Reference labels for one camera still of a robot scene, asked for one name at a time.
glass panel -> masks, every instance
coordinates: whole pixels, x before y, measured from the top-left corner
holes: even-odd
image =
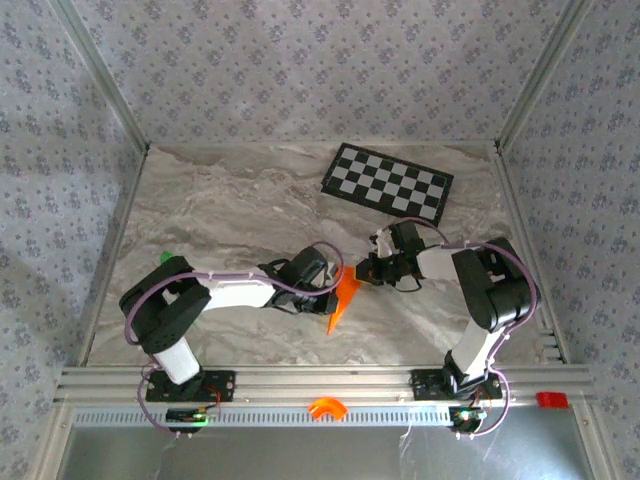
[[[64,480],[592,478],[570,410],[514,408],[484,438],[444,428],[74,428]]]

metal rail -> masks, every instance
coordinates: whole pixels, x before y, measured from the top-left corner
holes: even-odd
[[[234,406],[307,406],[332,396],[349,406],[416,403],[460,405],[457,401],[414,402],[409,371],[399,366],[205,367],[237,372]],[[557,391],[569,401],[595,399],[591,376],[584,365],[504,366],[514,406],[536,404],[536,393]],[[63,371],[54,402],[65,406],[132,406],[140,382],[138,367],[85,367]]]

wire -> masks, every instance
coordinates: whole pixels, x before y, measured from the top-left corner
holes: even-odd
[[[201,280],[218,280],[218,281],[226,281],[226,282],[246,282],[247,280],[253,280],[266,285],[273,285],[274,287],[279,287],[291,293],[295,293],[298,295],[305,295],[307,297],[319,297],[326,293],[332,292],[344,278],[344,270],[345,270],[344,257],[342,255],[342,252],[338,250],[338,248],[335,245],[329,242],[325,242],[321,240],[321,241],[315,242],[311,246],[315,247],[317,245],[324,245],[326,247],[329,247],[331,250],[333,250],[336,253],[338,258],[340,259],[340,274],[338,275],[338,278],[336,279],[336,281],[332,285],[329,285],[328,287],[324,287],[324,288],[321,288],[320,290],[310,292],[306,290],[300,290],[295,287],[290,287],[285,283],[282,283],[278,280],[275,280],[273,278],[269,278],[265,275],[260,275],[260,274],[254,275],[249,273],[204,273],[204,272],[180,273],[178,275],[173,275],[172,277],[164,279],[163,281],[155,284],[153,287],[151,287],[149,290],[147,290],[142,294],[142,296],[138,299],[138,301],[133,305],[133,308],[131,308],[129,315],[127,315],[127,319],[124,326],[124,338],[129,345],[140,345],[139,341],[133,339],[132,329],[131,329],[131,324],[133,323],[133,319],[138,314],[140,307],[142,307],[142,305],[147,300],[149,300],[149,298],[152,295],[162,290],[167,285],[180,280],[185,280],[187,278],[198,278]]]
[[[209,411],[209,409],[211,408],[218,407],[218,416],[221,417],[222,416],[222,395],[220,394],[220,391],[217,388],[212,386],[204,387],[204,389],[209,390],[210,392],[213,392],[216,394],[216,403],[206,406],[205,411]]]
[[[489,412],[490,412],[493,409],[493,404],[492,404],[492,401],[491,401],[492,400],[491,399],[491,394],[482,385],[478,385],[478,388],[476,388],[476,394],[474,395],[473,402],[471,402],[471,405],[469,405],[469,408],[473,407],[476,404],[476,402],[480,399],[480,396],[478,395],[480,392],[484,392],[484,394],[489,399]]]
[[[142,410],[142,413],[147,418],[149,423],[151,423],[151,425],[156,427],[158,430],[161,430],[161,431],[163,431],[165,433],[168,433],[169,435],[175,437],[176,434],[174,432],[169,430],[169,428],[165,427],[164,425],[161,425],[160,423],[158,423],[158,421],[155,418],[153,418],[153,415],[151,414],[151,412],[147,408],[147,405],[145,404],[144,395],[143,395],[143,390],[144,390],[145,383],[147,383],[147,384],[149,383],[149,379],[151,378],[151,375],[153,373],[159,372],[161,370],[159,367],[153,366],[153,368],[145,375],[144,374],[144,369],[146,367],[147,367],[147,365],[142,367],[142,369],[140,370],[140,373],[142,375],[142,379],[140,380],[140,383],[138,384],[138,393],[137,393],[137,398],[138,398],[138,403],[140,404],[140,409]]]
[[[152,361],[150,361],[149,363],[147,363],[146,365],[143,365],[142,368],[140,369],[140,377],[144,378],[145,377],[145,373],[144,373],[144,369],[145,368],[149,368],[149,367],[153,367],[156,364]]]
[[[400,293],[415,293],[415,292],[419,292],[420,290],[422,290],[422,284],[420,283],[420,280],[418,280],[417,278],[414,278],[414,280],[416,281],[416,284],[418,285],[418,287],[414,288],[413,290],[400,290],[395,285],[393,286],[393,288],[395,288]]]
[[[420,218],[420,217],[404,217],[404,218],[400,218],[398,220],[394,220],[389,225],[383,227],[382,231],[388,230],[393,225],[397,225],[398,223],[404,223],[404,222],[418,223],[420,225],[428,227],[431,230],[434,230],[438,235],[440,235],[440,238],[442,238],[442,240],[444,240],[444,243],[449,243],[449,239],[447,238],[447,236],[444,234],[444,232],[442,230],[440,230],[438,227],[436,227],[433,223],[429,222],[428,220],[425,220],[424,218]]]
[[[500,347],[502,347],[502,345],[507,340],[507,338],[509,338],[511,333],[516,328],[519,328],[525,323],[527,323],[533,317],[533,314],[535,313],[536,308],[538,307],[538,291],[536,289],[536,284],[533,281],[533,276],[531,275],[531,272],[529,272],[527,267],[520,261],[520,259],[518,259],[518,257],[516,257],[511,252],[505,250],[502,247],[498,247],[497,245],[493,245],[491,243],[470,242],[470,243],[464,243],[464,244],[447,244],[447,245],[443,245],[442,248],[445,248],[445,249],[487,248],[489,250],[493,250],[494,252],[502,255],[503,257],[506,257],[509,261],[511,261],[511,263],[513,263],[518,268],[518,270],[520,270],[520,272],[522,272],[522,275],[527,281],[527,285],[529,287],[529,294],[531,295],[531,305],[529,307],[529,310],[525,314],[525,316],[521,320],[518,320],[516,323],[514,323],[512,326],[504,329],[500,339],[494,344],[494,346],[489,351],[489,354],[487,355],[487,361],[486,361],[487,370],[497,375],[498,378],[502,381],[502,383],[504,384],[504,390],[506,395],[504,400],[504,408],[502,409],[500,416],[494,422],[494,424],[482,431],[470,434],[470,435],[473,435],[474,437],[481,437],[483,435],[487,435],[491,432],[494,432],[502,424],[502,422],[504,422],[504,419],[507,417],[507,413],[509,412],[509,407],[511,406],[511,390],[509,389],[509,382],[504,373],[502,373],[500,370],[493,367],[493,362],[495,361],[494,358],[496,356],[496,353],[498,353],[498,350],[500,350]]]

orange object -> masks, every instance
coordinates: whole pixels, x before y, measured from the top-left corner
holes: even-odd
[[[331,397],[320,398],[309,405],[309,412],[316,420],[320,420],[320,417],[327,413],[336,420],[342,420],[347,411],[347,407],[341,401]]]
[[[327,328],[327,335],[333,332],[333,330],[336,328],[336,325],[338,325],[338,322],[340,321],[340,317],[342,317],[342,314],[351,303],[351,300],[353,300],[353,296],[356,294],[361,285],[361,283],[356,280],[356,269],[353,267],[344,268],[344,277],[336,288],[336,294],[338,295],[338,307],[336,308],[335,313],[332,313],[329,317],[329,328]]]

red block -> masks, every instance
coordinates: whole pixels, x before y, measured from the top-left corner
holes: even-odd
[[[569,408],[567,395],[562,392],[538,392],[536,399],[540,408]]]

